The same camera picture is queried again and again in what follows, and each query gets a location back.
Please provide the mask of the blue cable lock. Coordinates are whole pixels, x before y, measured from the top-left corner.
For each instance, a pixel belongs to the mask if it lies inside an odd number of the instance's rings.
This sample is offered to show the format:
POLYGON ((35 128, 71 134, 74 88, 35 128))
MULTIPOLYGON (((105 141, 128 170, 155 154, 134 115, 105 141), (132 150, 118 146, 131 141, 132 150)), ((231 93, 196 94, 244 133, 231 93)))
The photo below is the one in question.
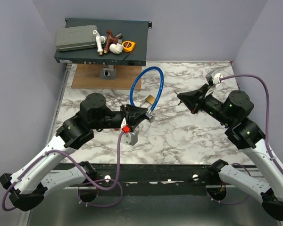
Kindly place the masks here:
POLYGON ((137 77, 136 79, 134 80, 132 86, 131 86, 131 89, 130 89, 130 93, 129 93, 129 101, 130 101, 130 104, 135 106, 134 104, 134 100, 133 100, 133 93, 134 93, 134 89, 135 89, 135 86, 137 84, 137 82, 142 78, 142 76, 149 72, 149 71, 158 71, 159 75, 160 75, 160 85, 159 85, 159 89, 158 89, 158 93, 155 97, 155 100, 154 100, 154 103, 152 104, 151 108, 150 108, 150 111, 153 112, 160 100, 160 97, 161 97, 161 94, 162 94, 162 91, 163 91, 163 87, 164 87, 164 74, 163 74, 163 71, 157 67, 157 66, 151 66, 151 67, 148 67, 146 68, 145 70, 143 70, 137 77))

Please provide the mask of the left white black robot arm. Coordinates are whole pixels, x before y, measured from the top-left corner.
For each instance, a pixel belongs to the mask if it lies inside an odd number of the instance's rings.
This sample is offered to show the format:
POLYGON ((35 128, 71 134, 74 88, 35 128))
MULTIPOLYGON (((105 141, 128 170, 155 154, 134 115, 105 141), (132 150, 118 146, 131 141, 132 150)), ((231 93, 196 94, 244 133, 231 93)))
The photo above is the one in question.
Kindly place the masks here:
POLYGON ((122 136, 133 132, 144 120, 154 120, 148 108, 122 105, 119 111, 112 111, 102 94, 89 94, 80 103, 79 111, 64 121, 56 135, 28 164, 15 173, 0 176, 0 183, 6 189, 2 209, 31 210, 50 192, 72 185, 93 185, 103 191, 121 186, 118 180, 122 136), (104 129, 121 131, 117 142, 116 176, 109 180, 109 186, 100 185, 107 179, 100 179, 89 162, 77 163, 71 157, 72 153, 94 138, 95 130, 104 129))

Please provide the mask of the white pipe elbow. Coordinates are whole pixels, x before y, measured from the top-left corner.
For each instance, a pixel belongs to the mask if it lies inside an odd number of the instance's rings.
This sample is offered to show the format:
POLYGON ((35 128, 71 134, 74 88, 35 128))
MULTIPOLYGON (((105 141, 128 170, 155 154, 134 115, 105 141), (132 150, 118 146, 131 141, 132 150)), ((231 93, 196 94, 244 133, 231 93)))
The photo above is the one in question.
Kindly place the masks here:
POLYGON ((113 54, 120 54, 124 49, 124 46, 122 44, 110 44, 109 46, 109 51, 112 52, 113 54))

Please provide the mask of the brass padlock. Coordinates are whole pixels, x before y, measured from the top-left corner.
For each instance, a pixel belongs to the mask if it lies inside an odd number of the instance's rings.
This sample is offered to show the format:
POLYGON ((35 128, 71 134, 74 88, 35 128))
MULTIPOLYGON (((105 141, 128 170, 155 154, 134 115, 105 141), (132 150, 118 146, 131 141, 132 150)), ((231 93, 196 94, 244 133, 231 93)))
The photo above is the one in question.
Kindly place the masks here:
POLYGON ((140 107, 150 109, 155 102, 155 97, 152 95, 147 96, 144 101, 141 103, 140 107))

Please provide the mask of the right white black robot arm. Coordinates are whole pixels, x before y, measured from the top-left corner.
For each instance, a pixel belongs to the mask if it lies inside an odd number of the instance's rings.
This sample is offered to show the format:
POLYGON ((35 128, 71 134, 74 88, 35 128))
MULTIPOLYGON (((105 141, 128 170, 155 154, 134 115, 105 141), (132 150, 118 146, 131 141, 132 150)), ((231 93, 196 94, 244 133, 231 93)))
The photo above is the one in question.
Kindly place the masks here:
POLYGON ((209 182, 217 185, 223 181, 239 188, 255 198, 272 218, 283 221, 283 174, 268 155, 264 132, 248 118, 254 104, 243 91, 234 90, 221 102, 208 93, 209 89, 210 86, 204 84, 177 97, 192 114, 205 112, 225 126, 229 141, 252 160, 266 180, 255 179, 218 160, 210 166, 209 182))

